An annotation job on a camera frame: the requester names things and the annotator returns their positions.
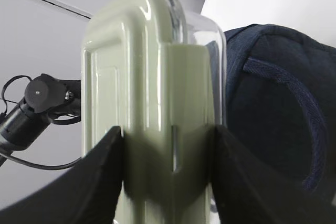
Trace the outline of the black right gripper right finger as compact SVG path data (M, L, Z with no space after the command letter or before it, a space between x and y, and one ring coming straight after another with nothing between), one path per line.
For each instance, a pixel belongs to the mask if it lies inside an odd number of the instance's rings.
M335 223L334 206L262 163L222 125L210 181L221 223Z

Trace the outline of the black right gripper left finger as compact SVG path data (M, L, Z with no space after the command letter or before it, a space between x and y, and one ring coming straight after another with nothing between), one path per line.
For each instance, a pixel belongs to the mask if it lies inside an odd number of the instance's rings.
M121 129L114 126L72 169L1 210L1 223L113 223L123 154Z

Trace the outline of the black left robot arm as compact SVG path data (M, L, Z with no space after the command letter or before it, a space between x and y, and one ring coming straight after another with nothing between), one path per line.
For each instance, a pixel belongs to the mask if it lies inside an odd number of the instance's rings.
M80 162L62 165L31 163L12 155L24 151L51 124L72 125L81 121L81 81L62 80L48 74L29 78L23 98L1 113L1 163L7 160L41 170L63 170Z

